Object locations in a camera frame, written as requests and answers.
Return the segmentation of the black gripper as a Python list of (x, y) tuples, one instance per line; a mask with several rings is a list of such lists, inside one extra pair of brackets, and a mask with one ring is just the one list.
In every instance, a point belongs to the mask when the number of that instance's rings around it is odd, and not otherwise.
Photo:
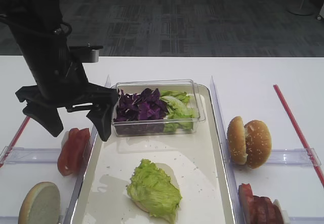
[(106, 142), (111, 135), (112, 93), (88, 81), (83, 63), (76, 61), (67, 45), (67, 34), (35, 31), (19, 25), (9, 26), (36, 82), (16, 91), (20, 102), (27, 102), (24, 115), (32, 118), (53, 137), (63, 130), (57, 108), (92, 108), (87, 117)]

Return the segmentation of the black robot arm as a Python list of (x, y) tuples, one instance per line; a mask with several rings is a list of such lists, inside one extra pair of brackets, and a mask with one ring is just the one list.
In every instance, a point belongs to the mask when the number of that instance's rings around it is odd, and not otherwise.
[(26, 102), (24, 115), (56, 137), (63, 130), (59, 108), (87, 111), (107, 141), (118, 93), (88, 81), (83, 65), (96, 63), (100, 48), (67, 45), (72, 27), (63, 21), (59, 0), (1, 0), (1, 22), (8, 25), (35, 80), (16, 91), (18, 100)]

